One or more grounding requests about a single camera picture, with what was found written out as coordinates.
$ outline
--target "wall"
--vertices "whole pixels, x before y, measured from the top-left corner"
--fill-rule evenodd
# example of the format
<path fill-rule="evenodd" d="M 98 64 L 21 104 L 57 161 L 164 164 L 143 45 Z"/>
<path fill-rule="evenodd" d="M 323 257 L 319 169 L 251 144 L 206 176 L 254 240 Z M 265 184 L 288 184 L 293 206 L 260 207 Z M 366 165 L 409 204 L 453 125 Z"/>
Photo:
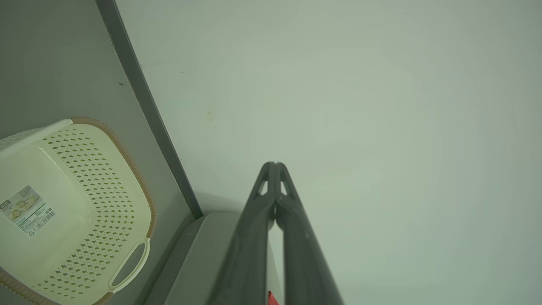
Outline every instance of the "wall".
<path fill-rule="evenodd" d="M 154 141 L 96 4 L 0 2 L 0 138 L 72 116 L 111 126 L 131 152 L 157 204 L 149 259 L 110 302 L 142 304 L 193 218 Z M 0 287 L 0 303 L 29 304 Z"/>
<path fill-rule="evenodd" d="M 347 304 L 542 299 L 540 2 L 118 5 L 204 211 L 282 161 Z"/>

